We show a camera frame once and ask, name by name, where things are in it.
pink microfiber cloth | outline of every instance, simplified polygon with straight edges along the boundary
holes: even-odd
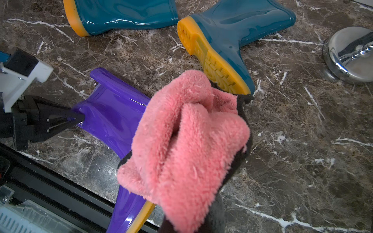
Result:
[[[186,71],[150,100],[118,182],[160,205],[176,231],[192,233],[249,137],[237,96],[212,88],[200,71]]]

brown marble surface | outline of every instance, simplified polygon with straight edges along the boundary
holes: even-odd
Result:
[[[179,0],[179,18],[215,2]],[[245,106],[254,146],[221,191],[226,232],[368,232],[373,86],[324,80],[322,44],[344,27],[373,30],[373,9],[348,0],[279,2],[295,12],[295,25],[241,49],[258,89]],[[66,106],[91,94],[89,72],[97,67],[150,97],[183,71],[201,69],[181,45],[176,26],[80,38],[60,0],[0,0],[0,12],[0,50],[17,46],[54,68],[47,82],[33,83],[26,93]],[[66,130],[30,144],[25,153],[115,201],[119,159],[85,131]],[[161,223],[160,208],[150,221]]]

teal rain boot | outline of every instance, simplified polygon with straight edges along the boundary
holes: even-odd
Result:
[[[175,25],[175,0],[63,0],[66,17],[81,37],[111,29],[146,30]]]
[[[211,81],[233,94],[252,94],[255,86],[240,47],[294,23],[295,14],[274,0],[220,0],[180,20],[178,34]]]

yellow boot sole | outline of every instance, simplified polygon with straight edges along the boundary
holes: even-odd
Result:
[[[211,47],[192,17],[178,22],[178,35],[189,55],[197,56],[203,72],[212,82],[232,94],[251,94],[241,76]]]
[[[144,206],[141,208],[140,212],[137,214],[136,218],[131,223],[130,227],[126,233],[138,233],[143,224],[149,218],[150,214],[153,212],[156,205],[150,201],[146,201]]]
[[[82,21],[80,20],[78,10],[76,8],[75,0],[63,0],[66,17],[71,28],[80,37],[87,37],[89,33],[85,30]]]

glossy rubber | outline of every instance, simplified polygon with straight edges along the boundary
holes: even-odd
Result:
[[[132,138],[149,98],[104,68],[91,71],[98,87],[73,110],[85,115],[79,127],[91,133],[124,158],[131,150]],[[135,233],[147,220],[155,204],[119,187],[107,233]]]
[[[295,14],[274,0],[220,0],[203,13],[180,20],[178,35],[211,81],[224,91],[250,94],[255,85],[239,49],[294,23]]]
[[[6,63],[6,61],[9,59],[10,55],[7,53],[3,53],[0,51],[0,62]]]
[[[112,29],[163,28],[178,22],[175,0],[75,0],[75,4],[89,35]]]

